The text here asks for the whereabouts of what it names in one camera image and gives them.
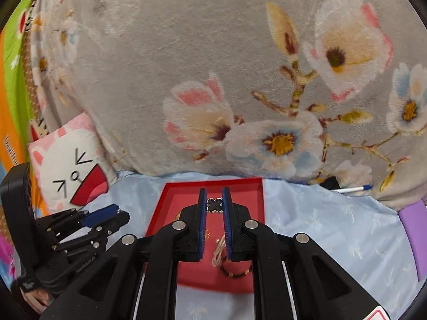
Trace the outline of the left hand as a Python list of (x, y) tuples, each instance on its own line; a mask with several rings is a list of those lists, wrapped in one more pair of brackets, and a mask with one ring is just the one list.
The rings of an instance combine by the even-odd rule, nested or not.
[(42, 314), (53, 302), (54, 298), (43, 288), (34, 289), (29, 292), (20, 290), (23, 299), (38, 314)]

